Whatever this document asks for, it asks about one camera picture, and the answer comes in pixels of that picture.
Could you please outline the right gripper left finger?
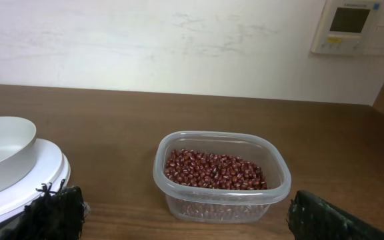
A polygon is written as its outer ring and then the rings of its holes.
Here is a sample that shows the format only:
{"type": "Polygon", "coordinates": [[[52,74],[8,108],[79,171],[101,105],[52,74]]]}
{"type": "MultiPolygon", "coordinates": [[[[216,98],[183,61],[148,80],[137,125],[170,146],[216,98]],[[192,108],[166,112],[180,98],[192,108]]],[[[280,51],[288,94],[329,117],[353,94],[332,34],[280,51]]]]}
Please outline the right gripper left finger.
{"type": "Polygon", "coordinates": [[[85,223],[86,204],[81,188],[65,187],[53,191],[43,183],[37,191],[43,195],[25,206],[18,224],[3,230],[2,240],[79,240],[85,223]]]}

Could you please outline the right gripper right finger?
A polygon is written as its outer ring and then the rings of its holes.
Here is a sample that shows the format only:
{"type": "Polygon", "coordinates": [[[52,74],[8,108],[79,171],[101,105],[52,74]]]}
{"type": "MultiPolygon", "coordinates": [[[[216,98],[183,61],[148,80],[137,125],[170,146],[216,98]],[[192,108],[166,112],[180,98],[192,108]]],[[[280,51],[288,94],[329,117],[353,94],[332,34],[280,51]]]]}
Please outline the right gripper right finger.
{"type": "Polygon", "coordinates": [[[295,240],[384,240],[384,231],[306,190],[296,192],[287,224],[295,240]]]}

